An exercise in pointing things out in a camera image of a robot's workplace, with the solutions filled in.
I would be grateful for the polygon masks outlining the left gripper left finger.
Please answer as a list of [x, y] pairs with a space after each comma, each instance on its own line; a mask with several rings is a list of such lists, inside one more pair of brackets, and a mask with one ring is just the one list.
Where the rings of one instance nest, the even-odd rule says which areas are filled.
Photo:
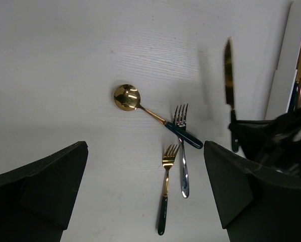
[[60, 241], [88, 159], [85, 141], [0, 174], [0, 241]]

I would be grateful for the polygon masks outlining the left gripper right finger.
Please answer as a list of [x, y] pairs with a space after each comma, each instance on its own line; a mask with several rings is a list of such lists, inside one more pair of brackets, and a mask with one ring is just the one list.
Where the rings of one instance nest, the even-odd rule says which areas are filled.
[[301, 241], [301, 178], [277, 172], [213, 142], [204, 160], [230, 241]]

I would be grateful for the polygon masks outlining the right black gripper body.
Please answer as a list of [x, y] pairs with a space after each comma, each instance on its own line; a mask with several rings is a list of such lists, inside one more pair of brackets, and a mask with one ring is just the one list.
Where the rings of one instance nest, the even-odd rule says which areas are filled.
[[229, 130], [247, 159], [301, 178], [301, 108], [273, 120], [238, 120]]

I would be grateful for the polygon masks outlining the silver fork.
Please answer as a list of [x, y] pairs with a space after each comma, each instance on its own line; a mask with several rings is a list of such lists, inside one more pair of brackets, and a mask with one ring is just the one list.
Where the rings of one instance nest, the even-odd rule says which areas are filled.
[[[177, 106], [173, 118], [173, 123], [184, 131], [186, 130], [187, 111], [188, 111], [188, 104]], [[182, 151], [181, 193], [183, 198], [187, 199], [190, 193], [189, 174], [188, 174], [188, 168], [186, 162], [184, 140], [179, 138], [179, 141], [181, 144], [181, 151]]]

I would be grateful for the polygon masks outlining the gold fork green handle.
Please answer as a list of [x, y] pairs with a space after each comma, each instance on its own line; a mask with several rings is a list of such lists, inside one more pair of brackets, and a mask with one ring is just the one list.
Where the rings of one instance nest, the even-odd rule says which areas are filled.
[[165, 233], [168, 209], [169, 171], [174, 165], [179, 147], [180, 145], [170, 145], [162, 157], [162, 166], [165, 169], [165, 178], [157, 225], [158, 235], [163, 235]]

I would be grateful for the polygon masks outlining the gold spoon green handle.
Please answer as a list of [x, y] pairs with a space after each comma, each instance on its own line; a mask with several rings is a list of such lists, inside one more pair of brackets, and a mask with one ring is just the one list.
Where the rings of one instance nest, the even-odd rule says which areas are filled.
[[149, 111], [141, 105], [141, 96], [139, 91], [130, 84], [118, 86], [114, 91], [114, 102], [118, 108], [123, 111], [133, 111], [141, 109], [164, 125], [169, 131], [175, 134], [179, 139], [185, 141], [196, 149], [202, 149], [203, 143], [194, 135], [186, 131], [188, 104], [176, 107], [173, 115], [173, 121], [169, 122], [155, 113]]

